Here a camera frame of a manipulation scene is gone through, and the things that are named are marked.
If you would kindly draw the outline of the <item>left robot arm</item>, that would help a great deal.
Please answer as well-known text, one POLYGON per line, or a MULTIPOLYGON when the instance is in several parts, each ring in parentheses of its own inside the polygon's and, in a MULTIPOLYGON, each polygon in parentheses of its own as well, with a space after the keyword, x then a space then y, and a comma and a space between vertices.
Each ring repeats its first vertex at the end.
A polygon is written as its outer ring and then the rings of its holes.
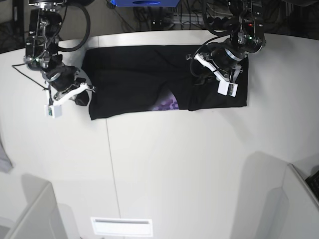
POLYGON ((260 0, 227 1, 231 16, 208 17, 208 2, 201 4, 204 26, 214 37, 187 56, 196 85, 210 80, 235 83, 243 72, 241 62, 259 52, 266 44, 262 2, 260 0))

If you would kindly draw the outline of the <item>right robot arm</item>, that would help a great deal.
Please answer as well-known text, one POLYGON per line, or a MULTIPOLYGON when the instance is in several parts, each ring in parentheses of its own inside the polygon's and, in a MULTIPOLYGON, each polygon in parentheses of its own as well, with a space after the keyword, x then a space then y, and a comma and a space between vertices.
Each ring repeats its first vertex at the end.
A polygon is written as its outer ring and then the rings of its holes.
POLYGON ((31 11, 29 32, 25 42, 24 61, 33 71, 39 71, 44 78, 48 91, 49 105, 61 105, 64 100, 72 99, 78 106, 89 103, 89 91, 95 87, 88 85, 83 78, 78 78, 79 68, 65 65, 62 60, 63 52, 79 50, 87 42, 90 30, 90 15, 85 8, 89 0, 30 0, 31 11), (83 39, 74 47, 59 46, 59 32, 65 17, 59 14, 62 8, 76 7, 86 19, 86 31, 83 39))

